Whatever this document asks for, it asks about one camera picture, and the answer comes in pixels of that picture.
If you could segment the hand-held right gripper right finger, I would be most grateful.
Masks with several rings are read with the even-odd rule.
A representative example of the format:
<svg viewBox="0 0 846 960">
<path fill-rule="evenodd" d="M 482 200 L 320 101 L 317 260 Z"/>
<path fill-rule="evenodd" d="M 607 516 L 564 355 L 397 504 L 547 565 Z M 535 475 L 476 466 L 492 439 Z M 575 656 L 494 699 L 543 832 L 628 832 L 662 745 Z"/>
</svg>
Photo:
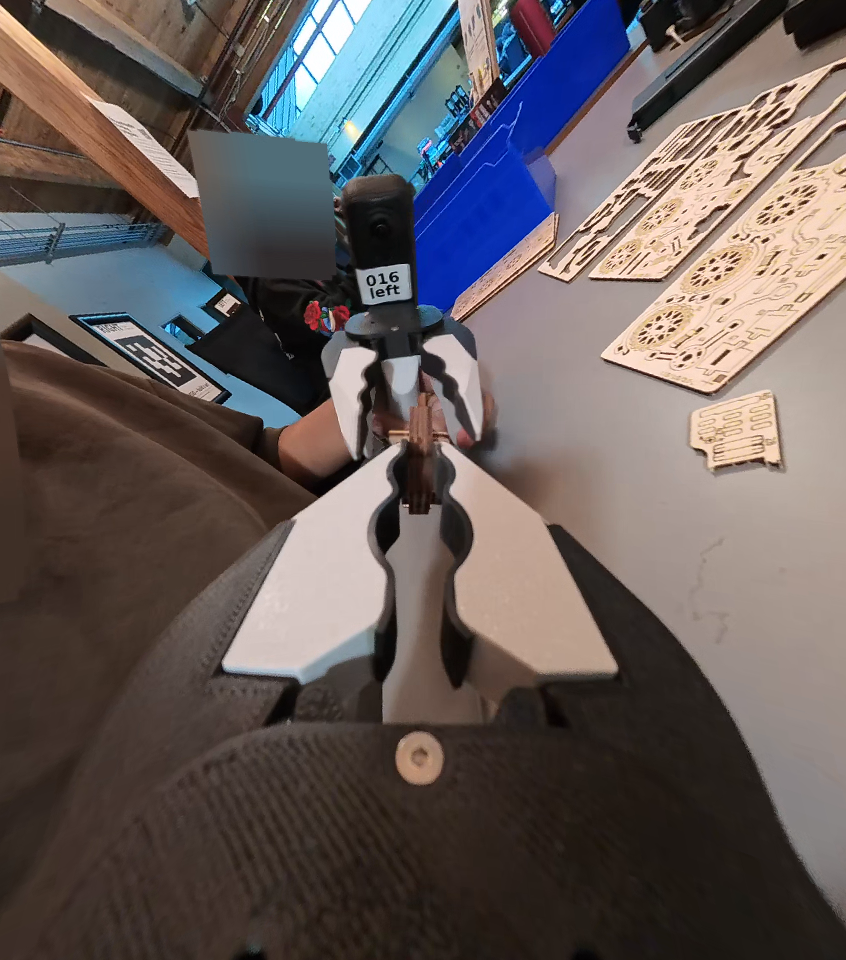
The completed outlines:
<svg viewBox="0 0 846 960">
<path fill-rule="evenodd" d="M 440 654 L 451 685 L 486 701 L 610 680 L 618 664 L 548 524 L 448 443 L 436 445 L 440 536 L 453 558 Z"/>
</svg>

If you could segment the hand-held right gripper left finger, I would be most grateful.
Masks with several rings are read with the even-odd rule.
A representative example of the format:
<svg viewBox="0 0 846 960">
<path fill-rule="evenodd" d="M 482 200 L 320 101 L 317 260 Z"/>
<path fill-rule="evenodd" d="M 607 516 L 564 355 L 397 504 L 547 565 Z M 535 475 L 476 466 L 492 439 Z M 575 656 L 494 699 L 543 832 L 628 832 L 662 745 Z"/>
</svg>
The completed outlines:
<svg viewBox="0 0 846 960">
<path fill-rule="evenodd" d="M 289 522 L 223 672 L 306 685 L 364 662 L 370 678 L 387 676 L 396 597 L 386 553 L 399 535 L 404 455 L 404 445 L 381 451 Z"/>
</svg>

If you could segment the partly built wooden model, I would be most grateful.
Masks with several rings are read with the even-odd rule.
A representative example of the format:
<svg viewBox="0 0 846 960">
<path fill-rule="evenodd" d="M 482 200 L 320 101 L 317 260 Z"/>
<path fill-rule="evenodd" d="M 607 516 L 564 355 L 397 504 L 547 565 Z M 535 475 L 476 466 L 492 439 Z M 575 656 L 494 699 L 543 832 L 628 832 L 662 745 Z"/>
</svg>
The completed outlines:
<svg viewBox="0 0 846 960">
<path fill-rule="evenodd" d="M 435 480 L 437 447 L 451 437 L 440 417 L 436 396 L 420 391 L 405 424 L 386 428 L 382 435 L 388 444 L 405 447 L 401 499 L 411 517 L 426 516 L 441 502 Z"/>
</svg>

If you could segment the wooden puzzle sheet many cutouts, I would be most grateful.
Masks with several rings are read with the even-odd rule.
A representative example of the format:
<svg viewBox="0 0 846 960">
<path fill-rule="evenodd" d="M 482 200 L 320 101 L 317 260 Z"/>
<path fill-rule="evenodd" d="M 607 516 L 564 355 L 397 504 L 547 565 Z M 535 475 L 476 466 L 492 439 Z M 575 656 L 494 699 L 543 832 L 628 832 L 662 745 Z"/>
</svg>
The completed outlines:
<svg viewBox="0 0 846 960">
<path fill-rule="evenodd" d="M 846 103 L 846 56 L 678 126 L 538 271 L 660 282 Z"/>
</svg>

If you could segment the striped small wooden piece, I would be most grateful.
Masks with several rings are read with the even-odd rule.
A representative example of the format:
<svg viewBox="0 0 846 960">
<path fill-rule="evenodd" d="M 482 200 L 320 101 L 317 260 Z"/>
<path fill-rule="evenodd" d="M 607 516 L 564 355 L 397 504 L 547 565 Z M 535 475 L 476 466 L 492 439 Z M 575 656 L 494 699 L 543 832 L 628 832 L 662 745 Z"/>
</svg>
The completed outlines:
<svg viewBox="0 0 846 960">
<path fill-rule="evenodd" d="M 693 411 L 688 443 L 712 474 L 751 463 L 782 468 L 775 395 L 759 390 Z"/>
</svg>

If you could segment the wooden puzzle sheet rectangular window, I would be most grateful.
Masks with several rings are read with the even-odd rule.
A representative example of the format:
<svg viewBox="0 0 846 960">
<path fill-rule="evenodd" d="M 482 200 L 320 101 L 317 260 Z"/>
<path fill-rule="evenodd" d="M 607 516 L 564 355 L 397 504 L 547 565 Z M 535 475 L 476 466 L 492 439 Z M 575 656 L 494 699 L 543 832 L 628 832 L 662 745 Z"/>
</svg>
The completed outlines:
<svg viewBox="0 0 846 960">
<path fill-rule="evenodd" d="M 845 282 L 846 152 L 803 166 L 844 131 L 827 129 L 600 358 L 713 395 Z"/>
</svg>

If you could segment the grey desk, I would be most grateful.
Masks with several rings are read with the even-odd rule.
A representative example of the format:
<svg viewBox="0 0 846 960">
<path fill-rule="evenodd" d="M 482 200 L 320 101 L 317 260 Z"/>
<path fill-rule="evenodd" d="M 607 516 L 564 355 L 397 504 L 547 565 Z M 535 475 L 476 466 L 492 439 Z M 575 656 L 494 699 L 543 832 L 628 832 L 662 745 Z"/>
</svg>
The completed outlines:
<svg viewBox="0 0 846 960">
<path fill-rule="evenodd" d="M 601 359 L 665 288 L 530 269 L 471 315 L 484 465 L 694 656 L 846 922 L 846 283 L 721 394 L 774 392 L 784 468 L 717 473 L 688 445 L 713 398 Z"/>
</svg>

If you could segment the person's left hand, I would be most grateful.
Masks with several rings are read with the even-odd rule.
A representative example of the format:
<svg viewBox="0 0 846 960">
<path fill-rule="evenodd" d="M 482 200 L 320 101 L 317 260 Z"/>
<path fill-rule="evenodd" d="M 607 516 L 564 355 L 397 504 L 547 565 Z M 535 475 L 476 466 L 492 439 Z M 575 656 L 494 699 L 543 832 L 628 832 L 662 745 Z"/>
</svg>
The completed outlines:
<svg viewBox="0 0 846 960">
<path fill-rule="evenodd" d="M 481 393 L 482 400 L 482 427 L 479 440 L 472 440 L 469 436 L 462 432 L 460 434 L 460 447 L 464 445 L 464 440 L 467 441 L 468 446 L 467 450 L 477 450 L 477 451 L 489 451 L 495 450 L 498 444 L 498 410 L 497 404 L 494 399 L 494 396 L 489 390 L 484 390 Z"/>
</svg>

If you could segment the blue plastic bin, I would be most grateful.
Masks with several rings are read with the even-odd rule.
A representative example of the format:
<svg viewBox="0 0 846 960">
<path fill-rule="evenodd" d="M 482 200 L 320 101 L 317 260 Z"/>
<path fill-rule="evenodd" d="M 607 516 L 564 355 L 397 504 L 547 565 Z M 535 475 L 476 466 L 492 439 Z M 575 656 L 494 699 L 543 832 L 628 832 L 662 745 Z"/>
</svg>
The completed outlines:
<svg viewBox="0 0 846 960">
<path fill-rule="evenodd" d="M 419 302 L 447 311 L 555 210 L 556 173 L 525 147 L 518 120 L 496 127 L 475 152 L 453 156 L 416 196 Z"/>
<path fill-rule="evenodd" d="M 462 165 L 498 131 L 523 154 L 546 151 L 631 53 L 616 1 L 589 1 L 538 57 L 463 150 Z"/>
</svg>

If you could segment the spare wooden sheet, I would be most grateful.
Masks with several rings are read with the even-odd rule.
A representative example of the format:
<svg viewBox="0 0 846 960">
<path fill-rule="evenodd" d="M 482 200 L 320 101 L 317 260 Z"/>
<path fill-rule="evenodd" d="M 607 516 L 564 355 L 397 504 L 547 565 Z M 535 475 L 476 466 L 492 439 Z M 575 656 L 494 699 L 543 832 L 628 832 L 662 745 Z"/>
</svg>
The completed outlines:
<svg viewBox="0 0 846 960">
<path fill-rule="evenodd" d="M 560 215 L 552 212 L 516 246 L 464 290 L 449 311 L 459 322 L 493 299 L 557 245 Z"/>
</svg>

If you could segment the framed marker poster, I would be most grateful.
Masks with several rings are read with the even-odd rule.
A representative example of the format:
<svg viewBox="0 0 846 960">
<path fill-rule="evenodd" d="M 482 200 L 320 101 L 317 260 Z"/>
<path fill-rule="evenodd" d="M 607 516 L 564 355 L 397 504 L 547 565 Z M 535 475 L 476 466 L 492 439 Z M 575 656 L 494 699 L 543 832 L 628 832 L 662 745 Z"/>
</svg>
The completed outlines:
<svg viewBox="0 0 846 960">
<path fill-rule="evenodd" d="M 69 315 L 137 370 L 184 396 L 223 405 L 232 393 L 126 313 Z"/>
</svg>

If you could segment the red bottle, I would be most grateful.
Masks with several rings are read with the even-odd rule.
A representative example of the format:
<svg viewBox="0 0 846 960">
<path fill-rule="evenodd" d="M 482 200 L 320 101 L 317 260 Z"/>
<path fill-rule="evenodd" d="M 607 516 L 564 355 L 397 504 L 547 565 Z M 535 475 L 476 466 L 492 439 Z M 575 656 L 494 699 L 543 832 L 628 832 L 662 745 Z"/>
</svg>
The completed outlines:
<svg viewBox="0 0 846 960">
<path fill-rule="evenodd" d="M 545 56 L 557 36 L 549 7 L 543 1 L 507 1 L 510 23 L 526 51 L 534 58 Z"/>
</svg>

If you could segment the white paper sign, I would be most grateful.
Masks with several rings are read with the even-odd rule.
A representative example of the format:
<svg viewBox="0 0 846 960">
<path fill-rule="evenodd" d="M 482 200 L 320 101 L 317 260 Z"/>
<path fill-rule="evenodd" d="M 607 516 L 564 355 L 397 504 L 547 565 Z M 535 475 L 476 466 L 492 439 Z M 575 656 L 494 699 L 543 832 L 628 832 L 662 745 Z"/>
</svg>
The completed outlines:
<svg viewBox="0 0 846 960">
<path fill-rule="evenodd" d="M 196 178 L 160 145 L 149 130 L 115 103 L 87 98 L 100 114 L 189 199 L 200 198 Z"/>
</svg>

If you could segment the black battery charger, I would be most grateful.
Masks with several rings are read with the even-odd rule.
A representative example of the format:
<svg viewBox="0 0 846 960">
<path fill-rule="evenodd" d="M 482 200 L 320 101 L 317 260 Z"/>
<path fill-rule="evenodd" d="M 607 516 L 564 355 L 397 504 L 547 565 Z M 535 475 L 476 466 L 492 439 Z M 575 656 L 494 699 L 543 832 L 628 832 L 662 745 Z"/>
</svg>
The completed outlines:
<svg viewBox="0 0 846 960">
<path fill-rule="evenodd" d="M 724 16 L 732 4 L 732 1 L 642 1 L 637 8 L 637 18 L 648 45 L 657 53 L 704 32 Z"/>
</svg>

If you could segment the wooden beam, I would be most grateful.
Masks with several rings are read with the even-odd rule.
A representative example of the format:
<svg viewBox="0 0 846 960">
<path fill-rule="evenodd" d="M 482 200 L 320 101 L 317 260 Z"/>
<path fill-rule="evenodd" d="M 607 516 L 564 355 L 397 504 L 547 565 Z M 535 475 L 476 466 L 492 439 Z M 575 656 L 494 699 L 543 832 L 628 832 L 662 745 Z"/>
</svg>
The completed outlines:
<svg viewBox="0 0 846 960">
<path fill-rule="evenodd" d="M 209 257 L 199 198 L 187 198 L 87 98 L 96 93 L 0 5 L 0 85 L 190 246 Z"/>
</svg>

